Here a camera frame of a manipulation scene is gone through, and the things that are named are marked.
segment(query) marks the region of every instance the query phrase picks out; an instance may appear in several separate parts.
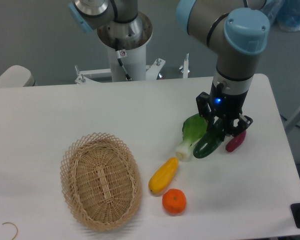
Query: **blue led light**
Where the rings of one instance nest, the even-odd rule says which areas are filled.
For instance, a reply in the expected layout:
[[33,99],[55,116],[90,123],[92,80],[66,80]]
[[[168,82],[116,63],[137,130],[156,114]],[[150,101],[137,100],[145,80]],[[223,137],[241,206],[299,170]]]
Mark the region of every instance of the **blue led light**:
[[221,103],[221,99],[220,99],[220,98],[216,98],[216,99],[214,100],[214,102],[215,102],[215,104],[219,104],[219,103]]

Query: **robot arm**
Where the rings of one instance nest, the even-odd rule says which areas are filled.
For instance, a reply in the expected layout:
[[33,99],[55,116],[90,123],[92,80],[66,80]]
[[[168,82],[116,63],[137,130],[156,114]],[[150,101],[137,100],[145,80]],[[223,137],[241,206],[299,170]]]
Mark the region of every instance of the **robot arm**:
[[182,28],[218,55],[210,94],[202,92],[196,102],[208,131],[215,117],[223,120],[223,139],[239,135],[253,122],[242,115],[242,106],[267,45],[270,23],[258,11],[265,4],[265,0],[181,0],[177,7]]
[[68,7],[85,32],[111,21],[127,24],[138,16],[138,0],[75,0]]
[[152,24],[138,12],[138,0],[75,0],[68,7],[84,32],[97,29],[107,49],[112,81],[146,79],[145,46]]

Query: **yellow squash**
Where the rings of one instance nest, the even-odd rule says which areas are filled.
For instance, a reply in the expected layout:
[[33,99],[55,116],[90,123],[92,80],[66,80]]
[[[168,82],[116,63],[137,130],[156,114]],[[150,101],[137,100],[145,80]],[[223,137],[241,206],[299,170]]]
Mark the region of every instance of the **yellow squash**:
[[165,162],[151,177],[149,181],[149,189],[152,193],[160,193],[165,189],[174,178],[179,165],[176,157],[170,158]]

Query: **gray floor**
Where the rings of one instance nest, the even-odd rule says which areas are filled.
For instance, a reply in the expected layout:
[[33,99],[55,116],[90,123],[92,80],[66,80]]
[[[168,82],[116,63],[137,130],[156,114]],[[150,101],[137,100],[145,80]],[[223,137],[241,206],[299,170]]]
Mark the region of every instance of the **gray floor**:
[[[0,75],[10,66],[21,65],[40,86],[63,85],[74,83],[75,65],[80,70],[109,67],[97,35],[84,34],[72,20],[69,2],[0,0]],[[181,31],[175,21],[178,2],[139,1],[139,10],[154,29],[147,64],[160,57],[166,60],[164,77],[180,78],[178,68],[189,53],[191,76],[212,76],[217,56]],[[268,76],[279,112],[286,117],[292,114],[300,104],[300,32],[286,33],[274,25],[257,72]],[[300,163],[300,129],[294,128],[287,137],[295,162]]]

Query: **wicker basket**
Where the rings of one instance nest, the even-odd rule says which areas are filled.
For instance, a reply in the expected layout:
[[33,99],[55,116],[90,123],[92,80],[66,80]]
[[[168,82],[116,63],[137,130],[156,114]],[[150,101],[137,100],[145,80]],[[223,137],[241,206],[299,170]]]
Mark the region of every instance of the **wicker basket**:
[[62,193],[78,222],[107,231],[138,210],[142,184],[137,164],[123,141],[106,133],[73,143],[61,162]]

